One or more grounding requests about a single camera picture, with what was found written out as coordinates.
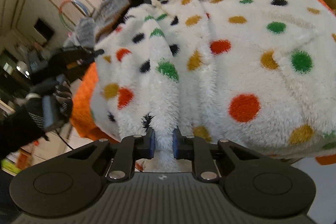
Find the dark clothing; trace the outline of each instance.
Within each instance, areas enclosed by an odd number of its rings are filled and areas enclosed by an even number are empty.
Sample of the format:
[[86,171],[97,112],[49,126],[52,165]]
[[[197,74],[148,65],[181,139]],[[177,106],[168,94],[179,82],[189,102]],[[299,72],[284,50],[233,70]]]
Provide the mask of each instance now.
[[20,107],[0,121],[0,160],[42,136],[44,131],[29,116],[26,107]]

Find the handheld device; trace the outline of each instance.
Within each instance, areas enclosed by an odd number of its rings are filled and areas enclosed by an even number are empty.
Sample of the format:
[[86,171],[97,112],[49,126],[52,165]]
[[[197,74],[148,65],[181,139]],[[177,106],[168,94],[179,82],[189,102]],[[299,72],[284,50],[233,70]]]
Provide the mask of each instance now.
[[191,173],[134,172],[154,157],[155,132],[100,139],[20,172],[10,194],[13,224],[311,224],[315,185],[304,172],[228,140],[173,133]]

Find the mustard yellow dot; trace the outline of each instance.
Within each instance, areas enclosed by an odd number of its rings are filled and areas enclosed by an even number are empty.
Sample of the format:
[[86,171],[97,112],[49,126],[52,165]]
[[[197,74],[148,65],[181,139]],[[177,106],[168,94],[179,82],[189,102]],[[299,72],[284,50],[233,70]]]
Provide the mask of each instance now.
[[314,15],[318,15],[321,11],[314,8],[307,8],[308,12],[311,12]]
[[201,18],[202,17],[198,15],[188,17],[185,21],[185,24],[187,25],[187,27],[191,27],[192,25],[197,24]]
[[247,20],[243,16],[234,16],[229,18],[229,22],[233,24],[244,24]]
[[187,67],[189,71],[196,70],[203,64],[201,54],[199,51],[194,51],[193,55],[189,57]]
[[182,5],[187,5],[191,2],[191,0],[181,0]]
[[212,139],[209,135],[208,130],[204,126],[194,127],[193,135],[205,139],[207,142],[211,142]]
[[221,1],[223,1],[223,0],[211,0],[210,3],[219,3]]
[[299,144],[309,141],[314,135],[313,129],[305,124],[293,130],[289,138],[290,144]]
[[104,87],[103,90],[103,96],[105,97],[105,99],[111,99],[113,97],[116,97],[118,94],[118,90],[119,90],[119,86],[117,83],[111,83],[108,84]]
[[277,69],[278,64],[273,59],[273,53],[274,51],[268,51],[263,53],[263,55],[260,57],[260,63],[263,68],[266,69]]
[[108,62],[111,63],[111,55],[105,55],[103,58]]

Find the polka dot blanket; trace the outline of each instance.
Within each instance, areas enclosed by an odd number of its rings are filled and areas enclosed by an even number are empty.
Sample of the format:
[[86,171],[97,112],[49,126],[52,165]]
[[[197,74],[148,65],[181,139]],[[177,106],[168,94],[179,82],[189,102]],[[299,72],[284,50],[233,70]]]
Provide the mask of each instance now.
[[185,170],[177,126],[276,158],[335,154],[335,42],[318,0],[152,0],[97,44],[105,105],[93,114],[120,139],[155,130],[145,170]]

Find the ribbed gray surface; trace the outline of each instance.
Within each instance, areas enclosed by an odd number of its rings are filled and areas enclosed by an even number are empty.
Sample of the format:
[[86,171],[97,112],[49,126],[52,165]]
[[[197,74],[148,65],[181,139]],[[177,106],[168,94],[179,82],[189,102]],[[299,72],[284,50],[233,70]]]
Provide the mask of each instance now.
[[218,186],[190,173],[135,173],[132,180],[108,186],[87,210],[60,219],[20,215],[13,224],[312,224],[306,216],[260,219],[232,206]]

